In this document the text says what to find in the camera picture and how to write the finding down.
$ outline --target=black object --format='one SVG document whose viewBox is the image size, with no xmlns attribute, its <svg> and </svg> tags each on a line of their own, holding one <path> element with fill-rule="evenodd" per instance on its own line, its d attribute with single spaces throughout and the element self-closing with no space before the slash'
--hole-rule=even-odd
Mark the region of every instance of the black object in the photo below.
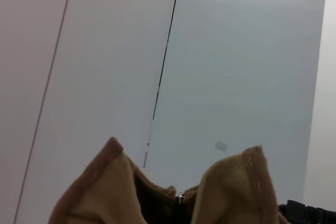
<svg viewBox="0 0 336 224">
<path fill-rule="evenodd" d="M 287 205 L 280 205 L 279 211 L 291 224 L 336 224 L 336 212 L 306 207 L 293 200 L 287 200 Z"/>
</svg>

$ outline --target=clothing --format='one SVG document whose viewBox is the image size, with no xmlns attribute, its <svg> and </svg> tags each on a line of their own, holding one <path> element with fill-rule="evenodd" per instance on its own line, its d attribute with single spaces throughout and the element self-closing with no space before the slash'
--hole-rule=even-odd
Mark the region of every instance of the clothing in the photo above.
<svg viewBox="0 0 336 224">
<path fill-rule="evenodd" d="M 111 138 L 61 197 L 49 224 L 286 224 L 262 152 L 256 146 L 218 161 L 177 203 L 173 187 L 150 182 Z"/>
</svg>

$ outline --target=tan fabric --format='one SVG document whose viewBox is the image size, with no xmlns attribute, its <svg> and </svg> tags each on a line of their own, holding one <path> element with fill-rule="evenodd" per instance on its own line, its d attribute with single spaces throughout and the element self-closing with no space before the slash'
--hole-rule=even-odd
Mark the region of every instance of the tan fabric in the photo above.
<svg viewBox="0 0 336 224">
<path fill-rule="evenodd" d="M 64 193 L 49 224 L 286 224 L 260 146 L 215 163 L 175 201 L 111 138 Z"/>
</svg>

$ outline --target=white wall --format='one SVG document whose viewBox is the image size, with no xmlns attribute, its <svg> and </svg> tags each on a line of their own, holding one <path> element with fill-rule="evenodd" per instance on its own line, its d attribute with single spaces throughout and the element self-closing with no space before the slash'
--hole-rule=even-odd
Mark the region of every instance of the white wall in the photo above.
<svg viewBox="0 0 336 224">
<path fill-rule="evenodd" d="M 302 201 L 323 9 L 324 0 L 176 0 L 149 178 L 185 190 L 215 161 L 262 144 L 279 203 Z"/>
<path fill-rule="evenodd" d="M 14 220 L 66 0 L 0 0 L 0 223 Z"/>
<path fill-rule="evenodd" d="M 69 0 L 16 224 L 46 223 L 108 138 L 142 166 L 174 0 Z"/>
<path fill-rule="evenodd" d="M 336 211 L 336 0 L 325 0 L 303 203 Z"/>
</svg>

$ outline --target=beige jacket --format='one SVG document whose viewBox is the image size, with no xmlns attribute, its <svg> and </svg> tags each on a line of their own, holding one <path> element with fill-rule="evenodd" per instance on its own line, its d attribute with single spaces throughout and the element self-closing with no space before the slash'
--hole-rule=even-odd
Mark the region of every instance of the beige jacket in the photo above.
<svg viewBox="0 0 336 224">
<path fill-rule="evenodd" d="M 261 147 L 215 163 L 185 192 L 151 183 L 111 138 L 60 198 L 49 224 L 286 224 Z"/>
</svg>

